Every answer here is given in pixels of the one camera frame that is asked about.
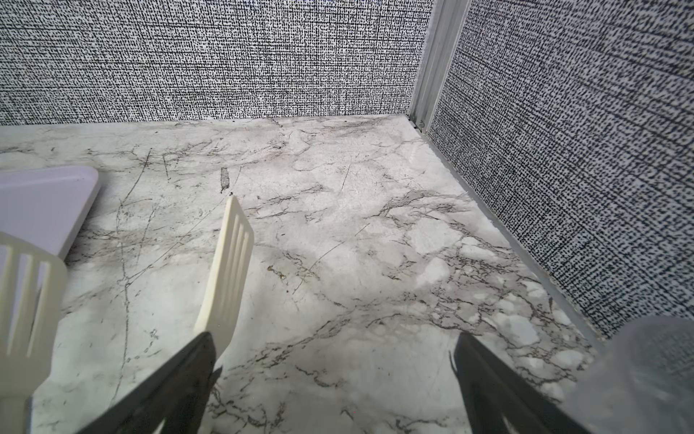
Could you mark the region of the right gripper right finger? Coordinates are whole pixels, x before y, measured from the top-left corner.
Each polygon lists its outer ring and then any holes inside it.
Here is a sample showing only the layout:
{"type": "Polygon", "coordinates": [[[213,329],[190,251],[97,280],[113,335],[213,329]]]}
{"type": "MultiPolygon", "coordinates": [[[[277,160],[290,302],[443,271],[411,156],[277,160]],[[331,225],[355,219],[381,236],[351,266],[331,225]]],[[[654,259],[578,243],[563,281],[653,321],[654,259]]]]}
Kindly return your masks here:
{"type": "Polygon", "coordinates": [[[587,432],[475,336],[458,336],[450,363],[473,433],[587,432]]]}

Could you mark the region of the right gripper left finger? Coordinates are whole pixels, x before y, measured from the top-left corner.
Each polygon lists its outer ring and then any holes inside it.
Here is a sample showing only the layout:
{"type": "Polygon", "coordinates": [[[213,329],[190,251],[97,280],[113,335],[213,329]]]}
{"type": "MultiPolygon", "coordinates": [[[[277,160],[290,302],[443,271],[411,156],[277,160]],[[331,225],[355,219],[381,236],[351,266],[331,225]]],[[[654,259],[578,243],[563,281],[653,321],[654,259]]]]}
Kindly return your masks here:
{"type": "Polygon", "coordinates": [[[203,332],[81,433],[196,433],[222,371],[203,332]]]}

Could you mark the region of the white food tongs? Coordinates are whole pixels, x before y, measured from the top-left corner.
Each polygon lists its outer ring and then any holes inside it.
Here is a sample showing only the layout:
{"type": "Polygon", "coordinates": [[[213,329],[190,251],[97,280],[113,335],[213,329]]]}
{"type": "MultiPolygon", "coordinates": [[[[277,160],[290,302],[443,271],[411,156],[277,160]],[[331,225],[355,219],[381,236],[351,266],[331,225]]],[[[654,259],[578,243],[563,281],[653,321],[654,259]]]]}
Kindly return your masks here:
{"type": "MultiPolygon", "coordinates": [[[[209,332],[218,352],[231,343],[254,245],[239,200],[231,196],[195,332],[209,332]]],[[[49,377],[67,285],[63,260],[10,234],[1,235],[1,430],[28,430],[28,401],[49,377]]]]}

